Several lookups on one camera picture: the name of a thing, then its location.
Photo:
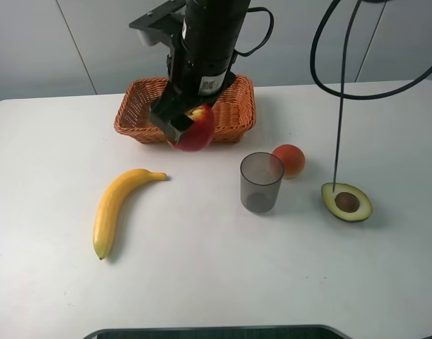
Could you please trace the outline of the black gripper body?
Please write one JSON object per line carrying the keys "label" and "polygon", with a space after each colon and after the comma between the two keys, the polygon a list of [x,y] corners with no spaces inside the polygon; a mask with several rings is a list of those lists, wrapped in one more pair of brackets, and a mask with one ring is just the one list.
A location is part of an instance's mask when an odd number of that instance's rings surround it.
{"label": "black gripper body", "polygon": [[170,122],[201,104],[214,105],[234,83],[233,47],[212,47],[197,61],[191,61],[191,57],[183,45],[169,48],[168,81],[162,94],[150,104],[152,122]]}

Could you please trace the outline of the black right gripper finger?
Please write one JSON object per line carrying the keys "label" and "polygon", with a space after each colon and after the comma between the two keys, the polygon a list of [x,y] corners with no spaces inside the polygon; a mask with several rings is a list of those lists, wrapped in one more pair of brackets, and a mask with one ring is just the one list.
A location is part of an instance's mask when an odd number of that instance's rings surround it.
{"label": "black right gripper finger", "polygon": [[172,128],[175,130],[177,136],[181,136],[186,133],[194,124],[194,120],[190,118],[187,114],[180,114],[174,117],[170,124]]}

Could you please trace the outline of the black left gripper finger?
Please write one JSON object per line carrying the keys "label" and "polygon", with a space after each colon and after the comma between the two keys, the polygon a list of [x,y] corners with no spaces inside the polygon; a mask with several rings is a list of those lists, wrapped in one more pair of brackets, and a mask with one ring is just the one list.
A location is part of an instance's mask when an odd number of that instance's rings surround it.
{"label": "black left gripper finger", "polygon": [[168,142],[176,145],[179,142],[181,132],[172,125],[171,121],[160,117],[153,111],[150,112],[150,122],[155,125],[163,134]]}

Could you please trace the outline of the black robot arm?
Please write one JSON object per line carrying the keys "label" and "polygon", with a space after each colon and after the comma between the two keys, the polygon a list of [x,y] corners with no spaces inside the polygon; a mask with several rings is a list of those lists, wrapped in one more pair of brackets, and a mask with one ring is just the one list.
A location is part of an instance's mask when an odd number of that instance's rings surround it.
{"label": "black robot arm", "polygon": [[167,1],[138,29],[168,46],[168,82],[150,120],[180,150],[200,150],[215,131],[210,108],[231,86],[231,67],[248,1]]}

